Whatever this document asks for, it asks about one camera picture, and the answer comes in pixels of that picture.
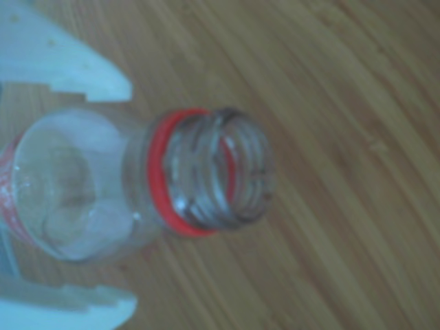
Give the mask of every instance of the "red ring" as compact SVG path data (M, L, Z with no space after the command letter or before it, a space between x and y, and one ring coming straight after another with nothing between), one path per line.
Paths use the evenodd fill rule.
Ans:
M206 237L214 234L216 231L193 227L175 212L168 193L168 184L166 182L164 169L162 168L162 158L165 155L169 140L177 124L189 116L206 115L207 113L209 113L209 111L196 108L170 114L160 122L148 150L146 174L153 203L171 229L178 234L190 237Z

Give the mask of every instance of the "red label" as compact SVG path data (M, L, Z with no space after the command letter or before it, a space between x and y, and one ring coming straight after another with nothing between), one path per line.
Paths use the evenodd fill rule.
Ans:
M12 167L14 164L15 148L20 142L21 136L17 137L7 146L0 155L0 211L10 231L20 240L34 244L25 226L21 223L15 208L14 195L12 194Z

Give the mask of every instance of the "plastic bottle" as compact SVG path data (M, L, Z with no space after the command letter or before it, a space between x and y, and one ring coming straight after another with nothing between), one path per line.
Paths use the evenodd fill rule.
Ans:
M172 111L145 123L108 109L49 114L0 156L3 221L71 262L128 254L163 230L204 237L260 218L272 156L236 109Z

